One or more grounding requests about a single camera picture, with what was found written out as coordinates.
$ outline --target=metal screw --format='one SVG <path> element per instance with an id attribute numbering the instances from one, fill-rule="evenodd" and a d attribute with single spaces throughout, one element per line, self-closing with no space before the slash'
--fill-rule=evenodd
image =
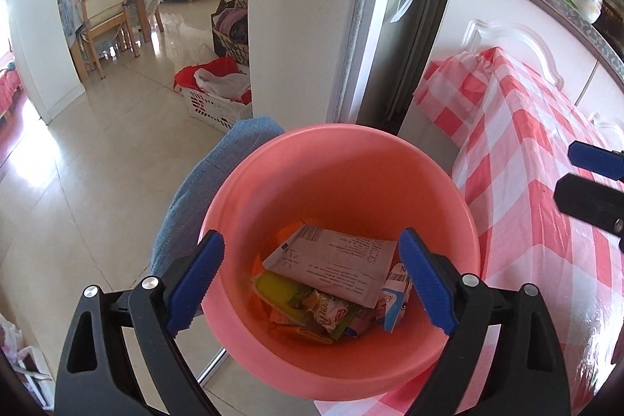
<path id="1" fill-rule="evenodd" d="M 536 285 L 525 284 L 524 285 L 524 292 L 526 294 L 528 294 L 529 296 L 537 296 L 537 294 L 539 293 L 539 289 L 537 288 Z"/>
<path id="2" fill-rule="evenodd" d="M 477 287 L 479 285 L 479 278 L 473 274 L 466 274 L 462 277 L 462 282 L 468 287 Z"/>
<path id="3" fill-rule="evenodd" d="M 98 288 L 96 285 L 90 285 L 88 288 L 86 288 L 84 290 L 84 292 L 82 293 L 83 295 L 85 295 L 87 298 L 93 298 L 98 292 Z"/>
<path id="4" fill-rule="evenodd" d="M 143 289 L 154 289 L 158 285 L 158 279 L 156 277 L 146 277 L 141 282 Z"/>

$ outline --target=small milk carton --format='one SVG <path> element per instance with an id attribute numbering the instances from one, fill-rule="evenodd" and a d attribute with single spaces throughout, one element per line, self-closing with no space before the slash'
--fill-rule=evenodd
<path id="1" fill-rule="evenodd" d="M 375 318 L 386 332 L 394 331 L 403 319 L 411 290 L 412 279 L 404 264 L 397 263 L 390 270 L 375 306 Z"/>

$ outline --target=white plastic basket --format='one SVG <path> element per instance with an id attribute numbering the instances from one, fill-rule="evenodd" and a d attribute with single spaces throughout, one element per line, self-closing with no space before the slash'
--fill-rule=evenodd
<path id="1" fill-rule="evenodd" d="M 227 133 L 239 120 L 253 116 L 252 104 L 242 104 L 213 96 L 199 90 L 182 87 L 188 114 Z"/>

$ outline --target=pink fabric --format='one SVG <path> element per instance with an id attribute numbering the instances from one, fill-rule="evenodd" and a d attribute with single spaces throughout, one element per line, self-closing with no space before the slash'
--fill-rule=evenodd
<path id="1" fill-rule="evenodd" d="M 0 113 L 4 114 L 13 102 L 13 94 L 22 85 L 17 71 L 0 71 Z"/>
<path id="2" fill-rule="evenodd" d="M 622 253 L 612 235 L 560 214 L 552 193 L 566 173 L 624 189 L 568 161 L 574 140 L 604 146 L 603 138 L 559 90 L 501 48 L 431 63 L 414 100 L 461 147 L 452 178 L 477 225 L 484 281 L 540 288 L 578 412 L 612 370 L 624 321 Z M 491 327 L 460 411 L 479 398 L 497 335 Z M 378 397 L 316 406 L 324 416 L 404 414 L 427 375 Z"/>

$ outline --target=bucket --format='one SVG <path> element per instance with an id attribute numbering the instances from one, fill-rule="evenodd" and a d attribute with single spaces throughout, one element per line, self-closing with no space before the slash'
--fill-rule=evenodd
<path id="1" fill-rule="evenodd" d="M 401 386 L 442 352 L 444 333 L 413 295 L 394 332 L 373 326 L 358 339 L 306 343 L 269 329 L 252 304 L 252 270 L 301 220 L 350 235 L 397 240 L 414 227 L 460 273 L 479 272 L 479 245 L 466 202 L 427 155 L 388 133 L 328 124 L 261 146 L 227 178 L 201 236 L 215 229 L 225 258 L 202 308 L 216 338 L 243 368 L 283 392 L 356 400 Z"/>

